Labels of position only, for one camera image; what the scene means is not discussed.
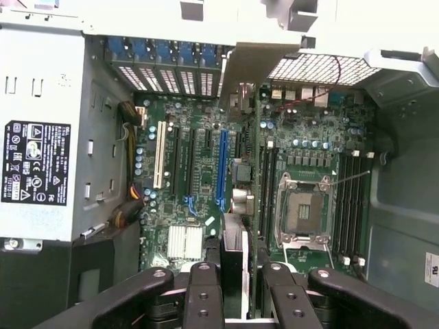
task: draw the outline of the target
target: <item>blue pci express slot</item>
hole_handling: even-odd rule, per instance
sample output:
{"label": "blue pci express slot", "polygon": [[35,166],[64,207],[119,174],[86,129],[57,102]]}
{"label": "blue pci express slot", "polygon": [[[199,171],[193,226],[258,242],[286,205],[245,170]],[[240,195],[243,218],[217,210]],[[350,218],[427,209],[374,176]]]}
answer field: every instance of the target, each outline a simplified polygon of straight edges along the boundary
{"label": "blue pci express slot", "polygon": [[218,181],[215,203],[222,212],[225,207],[225,189],[226,189],[226,165],[227,165],[227,145],[228,130],[221,131],[221,139],[219,142],[219,160],[218,160]]}

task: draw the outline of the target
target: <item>motherboard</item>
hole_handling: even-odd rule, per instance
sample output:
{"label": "motherboard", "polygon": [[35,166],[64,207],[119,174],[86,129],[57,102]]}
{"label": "motherboard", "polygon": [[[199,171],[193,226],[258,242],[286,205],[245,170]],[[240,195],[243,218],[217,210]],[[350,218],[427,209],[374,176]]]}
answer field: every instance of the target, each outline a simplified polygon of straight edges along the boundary
{"label": "motherboard", "polygon": [[295,99],[266,86],[251,113],[233,117],[215,100],[137,98],[147,118],[134,172],[145,201],[141,269],[203,260],[205,239],[235,214],[272,260],[351,273],[347,260],[366,248],[376,105],[354,92]]}

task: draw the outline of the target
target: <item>red wire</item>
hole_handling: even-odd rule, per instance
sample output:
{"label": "red wire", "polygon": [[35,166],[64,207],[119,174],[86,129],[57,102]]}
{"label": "red wire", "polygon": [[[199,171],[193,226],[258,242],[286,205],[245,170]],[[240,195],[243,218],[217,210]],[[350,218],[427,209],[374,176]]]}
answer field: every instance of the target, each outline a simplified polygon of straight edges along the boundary
{"label": "red wire", "polygon": [[282,105],[282,106],[279,107],[278,109],[279,109],[279,110],[282,110],[285,106],[291,106],[291,105],[293,105],[293,104],[300,103],[300,102],[302,102],[302,101],[312,101],[312,100],[314,100],[314,99],[316,99],[316,98],[319,98],[319,97],[321,97],[321,96],[325,96],[326,94],[328,94],[329,92],[331,92],[331,90],[333,90],[333,89],[338,85],[338,82],[340,81],[340,78],[342,77],[342,65],[340,64],[340,61],[338,60],[337,56],[332,56],[332,57],[333,57],[334,60],[337,62],[337,66],[338,66],[338,76],[337,76],[336,81],[335,81],[334,84],[332,85],[332,87],[330,87],[330,89],[328,89],[328,90],[325,91],[324,93],[321,93],[321,94],[316,95],[316,96],[311,96],[311,97],[303,98],[303,99],[297,99],[297,100],[295,100],[295,101],[292,101],[291,103],[286,103],[285,105]]}

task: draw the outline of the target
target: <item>white pci slot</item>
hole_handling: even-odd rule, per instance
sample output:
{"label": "white pci slot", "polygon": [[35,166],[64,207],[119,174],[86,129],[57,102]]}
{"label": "white pci slot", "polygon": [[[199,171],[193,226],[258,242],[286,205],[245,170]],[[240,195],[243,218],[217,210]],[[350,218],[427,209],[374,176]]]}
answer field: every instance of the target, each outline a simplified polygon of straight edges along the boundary
{"label": "white pci slot", "polygon": [[159,121],[157,127],[156,165],[154,167],[154,188],[163,187],[163,165],[165,164],[166,122]]}

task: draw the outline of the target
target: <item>barcode sticker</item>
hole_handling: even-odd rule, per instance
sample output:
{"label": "barcode sticker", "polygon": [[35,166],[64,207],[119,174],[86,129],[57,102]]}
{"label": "barcode sticker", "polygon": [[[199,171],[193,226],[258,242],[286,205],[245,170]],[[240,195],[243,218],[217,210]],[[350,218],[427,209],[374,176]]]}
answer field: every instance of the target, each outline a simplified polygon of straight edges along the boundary
{"label": "barcode sticker", "polygon": [[439,288],[439,256],[425,253],[425,282]]}

